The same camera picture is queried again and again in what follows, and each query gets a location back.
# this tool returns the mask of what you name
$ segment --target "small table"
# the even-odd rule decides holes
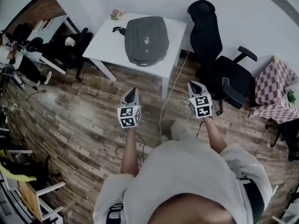
[[[53,35],[57,32],[58,28],[64,23],[67,28],[73,33],[76,34],[76,30],[72,27],[72,25],[67,21],[68,16],[67,15],[62,15],[59,17],[53,18],[52,23],[49,25],[49,27],[46,30],[42,30],[40,28],[38,32],[36,33],[31,33],[29,37],[27,38],[28,41],[31,41],[32,39],[36,37],[40,37],[43,39],[43,43],[49,43],[53,37]],[[54,68],[55,70],[59,71],[63,75],[65,75],[65,71],[61,69],[60,67],[56,66],[54,63],[50,62],[48,59],[43,57],[42,53],[40,52],[29,52],[26,49],[23,50],[23,53],[26,57],[28,57],[31,61],[37,62],[37,63],[43,63],[47,64],[50,67]]]
[[[120,21],[108,18],[90,42],[83,54],[83,57],[91,59],[94,64],[113,82],[116,82],[116,77],[101,61],[140,70],[154,76],[161,77],[162,99],[166,99],[172,67],[176,66],[178,63],[181,42],[187,24],[164,18],[169,39],[167,55],[162,61],[159,61],[152,66],[140,67],[129,62],[125,51],[125,37],[118,31],[113,33],[112,30],[114,27],[126,28],[128,21],[141,17],[146,17],[146,15],[125,14]]]
[[[296,73],[274,56],[256,77],[255,98],[260,106],[250,109],[249,118],[258,115],[273,119],[278,124],[298,119],[299,109],[291,109],[289,103],[282,99],[285,87],[295,78]]]

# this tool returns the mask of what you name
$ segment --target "black chair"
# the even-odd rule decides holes
[[[266,129],[272,127],[272,125],[266,125]],[[271,147],[274,147],[277,140],[282,136],[282,141],[285,141],[287,146],[290,149],[289,152],[289,161],[299,160],[299,156],[296,156],[298,148],[299,138],[297,138],[297,133],[299,130],[299,119],[294,119],[277,126],[278,131],[274,140],[274,143],[271,144]]]
[[[222,51],[222,43],[218,31],[215,7],[208,1],[199,0],[188,7],[188,13],[194,21],[191,32],[191,45],[201,64],[196,77],[210,92],[213,100],[219,100],[223,113],[223,100],[240,109],[253,82],[252,75],[237,64],[245,57],[257,61],[257,56],[244,47],[239,47],[241,54],[233,61],[227,57],[217,56]]]
[[[79,82],[81,81],[79,75],[83,63],[85,61],[92,63],[89,59],[82,57],[93,37],[93,34],[87,31],[88,28],[84,28],[80,34],[54,37],[52,42],[44,44],[42,48],[43,57],[47,58],[48,60],[55,60],[56,62],[58,62],[58,64],[62,64],[70,69],[77,68],[76,79]],[[74,47],[65,45],[65,40],[67,37],[71,37],[76,41]]]
[[[17,41],[17,44],[21,49],[26,49],[29,52],[38,51],[42,44],[43,39],[41,37],[33,38],[31,41],[28,41],[28,37],[30,36],[32,29],[29,27],[27,23],[19,24],[14,32],[13,35],[6,34],[7,38],[9,39],[10,43],[13,41]]]

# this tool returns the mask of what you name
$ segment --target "floor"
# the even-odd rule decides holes
[[[179,73],[185,58],[174,67],[170,87]],[[48,194],[45,199],[54,207],[64,206],[62,215],[67,224],[93,223],[93,207],[101,190],[104,179],[120,172],[121,160],[115,150],[125,143],[126,134],[117,119],[117,107],[120,97],[132,87],[139,89],[142,105],[142,120],[137,132],[145,139],[145,158],[152,148],[159,145],[159,116],[164,101],[161,99],[162,82],[138,71],[107,64],[117,77],[117,82],[108,80],[100,70],[85,64],[82,70],[82,82],[75,79],[75,70],[69,70],[65,76],[54,72],[47,86],[39,87],[39,93],[28,101],[19,101],[14,111],[16,89],[9,86],[7,100],[10,103],[9,126],[14,138],[25,139],[23,144],[34,151],[35,158],[44,161],[51,156],[50,170],[60,171],[62,177],[53,178],[53,182],[64,181],[65,187]],[[47,73],[48,67],[42,67]],[[178,119],[196,135],[199,121],[188,108],[186,83],[195,79],[198,64],[190,57],[183,67],[176,87],[173,90],[162,116],[162,130],[167,133],[171,123]],[[33,93],[30,87],[27,93],[17,91],[17,100],[28,98]],[[294,189],[299,181],[298,162],[287,162],[286,145],[279,141],[270,148],[276,131],[265,129],[262,118],[248,118],[249,104],[237,110],[224,103],[225,112],[214,116],[214,120],[227,143],[238,143],[253,154],[265,167],[272,187],[282,184],[264,212],[260,223],[273,223],[271,216],[279,217],[288,200],[287,193]],[[199,132],[199,140],[208,141],[206,127]],[[141,156],[143,142],[137,137],[137,148]],[[122,156],[123,149],[118,150]]]

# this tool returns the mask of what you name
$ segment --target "pink checkered cloth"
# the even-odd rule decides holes
[[[249,118],[258,115],[273,119],[278,124],[299,118],[299,109],[291,109],[282,97],[285,87],[295,79],[296,73],[276,56],[256,77],[256,102],[261,105],[250,109]]]

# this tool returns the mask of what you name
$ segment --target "gray shoe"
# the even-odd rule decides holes
[[[161,144],[164,144],[164,143],[166,143],[167,141],[169,141],[169,138],[168,138],[166,135],[162,135],[162,136],[161,136],[161,139],[160,139]]]
[[[51,76],[52,76],[52,71],[50,71],[50,72],[47,74],[47,76],[46,76],[47,79],[46,79],[46,81],[44,82],[44,84],[48,84],[48,82],[49,82]]]

